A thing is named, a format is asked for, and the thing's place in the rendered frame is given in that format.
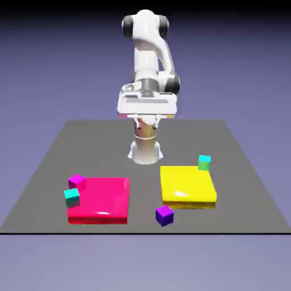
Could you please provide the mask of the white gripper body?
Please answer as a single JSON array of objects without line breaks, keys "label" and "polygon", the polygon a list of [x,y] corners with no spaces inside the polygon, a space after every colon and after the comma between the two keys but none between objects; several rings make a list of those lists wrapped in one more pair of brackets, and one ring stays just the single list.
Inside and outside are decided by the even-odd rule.
[{"label": "white gripper body", "polygon": [[121,91],[119,93],[117,112],[127,117],[153,115],[173,118],[177,113],[177,96],[173,93],[152,92],[151,97],[142,96],[138,91]]}]

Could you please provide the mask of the small cyan cube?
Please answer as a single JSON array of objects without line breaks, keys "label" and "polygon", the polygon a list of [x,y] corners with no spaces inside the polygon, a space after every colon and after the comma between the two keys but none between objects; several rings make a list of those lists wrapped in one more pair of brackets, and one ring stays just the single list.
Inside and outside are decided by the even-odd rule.
[{"label": "small cyan cube", "polygon": [[198,169],[203,171],[210,170],[211,156],[199,155],[198,157]]},{"label": "small cyan cube", "polygon": [[80,194],[77,188],[64,190],[64,198],[68,208],[75,207],[80,204]]}]

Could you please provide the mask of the small magenta cube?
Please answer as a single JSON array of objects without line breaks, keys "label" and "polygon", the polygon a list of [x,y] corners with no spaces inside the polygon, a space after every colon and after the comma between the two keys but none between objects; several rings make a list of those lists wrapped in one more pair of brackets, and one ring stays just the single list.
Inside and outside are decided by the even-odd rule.
[{"label": "small magenta cube", "polygon": [[70,189],[77,188],[78,190],[83,190],[86,188],[86,177],[75,174],[68,178],[68,186]]}]

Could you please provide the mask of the small purple cube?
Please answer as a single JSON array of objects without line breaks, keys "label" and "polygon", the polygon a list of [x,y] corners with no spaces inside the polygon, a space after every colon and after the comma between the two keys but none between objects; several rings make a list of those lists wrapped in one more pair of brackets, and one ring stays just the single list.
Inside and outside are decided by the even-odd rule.
[{"label": "small purple cube", "polygon": [[156,220],[161,226],[173,223],[174,212],[168,205],[160,206],[155,211]]}]

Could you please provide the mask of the large yellow box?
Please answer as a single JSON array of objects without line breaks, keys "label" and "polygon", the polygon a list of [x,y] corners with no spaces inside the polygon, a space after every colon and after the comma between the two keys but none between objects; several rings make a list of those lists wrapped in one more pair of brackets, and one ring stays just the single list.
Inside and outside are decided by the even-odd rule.
[{"label": "large yellow box", "polygon": [[174,209],[213,209],[217,191],[208,171],[197,166],[161,166],[161,199]]}]

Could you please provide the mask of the large pink box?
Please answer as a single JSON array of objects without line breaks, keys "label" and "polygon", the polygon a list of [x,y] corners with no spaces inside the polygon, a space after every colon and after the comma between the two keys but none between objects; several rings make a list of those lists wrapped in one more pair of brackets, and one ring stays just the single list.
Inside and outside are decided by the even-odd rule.
[{"label": "large pink box", "polygon": [[80,204],[67,207],[70,224],[127,224],[130,197],[128,177],[87,177],[86,188],[78,191]]}]

